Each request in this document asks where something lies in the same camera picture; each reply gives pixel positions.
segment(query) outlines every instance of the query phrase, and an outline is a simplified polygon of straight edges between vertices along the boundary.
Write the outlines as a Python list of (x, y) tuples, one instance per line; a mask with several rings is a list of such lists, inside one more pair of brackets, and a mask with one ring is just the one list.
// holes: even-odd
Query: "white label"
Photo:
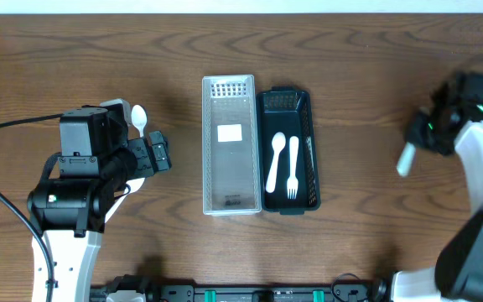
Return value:
[(242, 125), (219, 125), (217, 126), (217, 141), (239, 142), (242, 140)]

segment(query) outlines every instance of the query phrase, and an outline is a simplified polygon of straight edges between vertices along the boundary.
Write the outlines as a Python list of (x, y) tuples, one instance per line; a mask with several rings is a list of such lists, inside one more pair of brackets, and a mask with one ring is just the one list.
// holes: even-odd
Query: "black utensil tray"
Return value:
[[(317, 210), (321, 201), (309, 93), (293, 87), (273, 87), (271, 91), (260, 92), (257, 95), (257, 122), (262, 208), (283, 215), (302, 215), (305, 211)], [(272, 139), (277, 132), (284, 133), (286, 146), (279, 154), (275, 191), (267, 193), (267, 175), (273, 160)], [(286, 187), (290, 176), (288, 141), (292, 136), (299, 138), (296, 165), (299, 186), (294, 200), (288, 199)]]

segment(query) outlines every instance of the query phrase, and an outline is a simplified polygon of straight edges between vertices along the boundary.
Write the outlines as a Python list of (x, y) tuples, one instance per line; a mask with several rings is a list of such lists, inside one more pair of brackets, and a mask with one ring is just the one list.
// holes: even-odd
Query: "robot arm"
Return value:
[[(419, 112), (406, 132), (411, 145), (450, 155), (464, 165), (472, 217), (434, 268), (393, 276), (394, 302), (483, 301), (483, 75), (458, 74), (434, 94), (431, 115)], [(404, 171), (403, 161), (398, 170)]]
[[(54, 262), (52, 301), (89, 301), (91, 277), (106, 222), (147, 177), (170, 169), (169, 146), (160, 132), (128, 140), (129, 104), (122, 100), (82, 107), (60, 119), (61, 154), (48, 160), (29, 194), (31, 222)], [(60, 177), (49, 179), (59, 162)], [(114, 193), (123, 194), (115, 200)], [(47, 267), (33, 240), (33, 302), (45, 301)]]

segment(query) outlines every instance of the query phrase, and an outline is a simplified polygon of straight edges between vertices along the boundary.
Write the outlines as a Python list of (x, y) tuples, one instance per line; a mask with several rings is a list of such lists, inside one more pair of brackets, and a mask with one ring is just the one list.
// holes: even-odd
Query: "spoon bowl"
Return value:
[(272, 139), (273, 152), (279, 153), (286, 146), (286, 137), (284, 133), (275, 133)]
[(139, 131), (139, 136), (144, 137), (144, 128), (147, 126), (147, 113), (140, 105), (135, 105), (132, 109), (132, 124)]

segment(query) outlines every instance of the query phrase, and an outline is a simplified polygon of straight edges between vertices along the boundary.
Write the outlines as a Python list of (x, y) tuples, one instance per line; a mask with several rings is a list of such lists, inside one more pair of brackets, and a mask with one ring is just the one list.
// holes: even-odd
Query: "green connector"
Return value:
[(315, 290), (312, 292), (314, 302), (325, 302), (325, 294), (323, 290)]
[(216, 302), (216, 292), (214, 290), (205, 291), (205, 302)]

